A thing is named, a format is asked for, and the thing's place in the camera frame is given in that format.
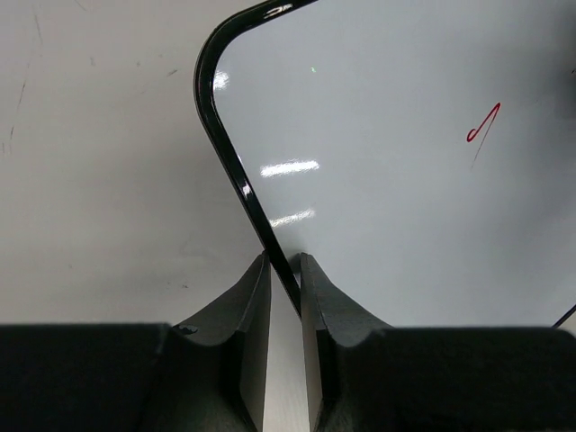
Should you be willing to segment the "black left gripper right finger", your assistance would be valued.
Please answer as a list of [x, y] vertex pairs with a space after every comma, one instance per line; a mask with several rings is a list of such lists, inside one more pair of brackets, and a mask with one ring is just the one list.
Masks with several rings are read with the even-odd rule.
[[395, 328], [300, 256], [314, 431], [572, 431], [575, 338], [559, 328]]

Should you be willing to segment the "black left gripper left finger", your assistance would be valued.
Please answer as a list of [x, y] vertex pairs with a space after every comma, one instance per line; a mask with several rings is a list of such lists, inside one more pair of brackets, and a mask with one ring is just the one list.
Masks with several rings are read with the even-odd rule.
[[270, 310], [263, 254], [176, 325], [4, 325], [1, 428], [259, 431]]

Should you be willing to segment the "white whiteboard black frame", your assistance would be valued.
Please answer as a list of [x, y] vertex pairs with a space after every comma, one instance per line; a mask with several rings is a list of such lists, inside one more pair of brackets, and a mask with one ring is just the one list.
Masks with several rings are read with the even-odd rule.
[[266, 1], [194, 99], [293, 302], [312, 255], [397, 327], [574, 312], [574, 2]]

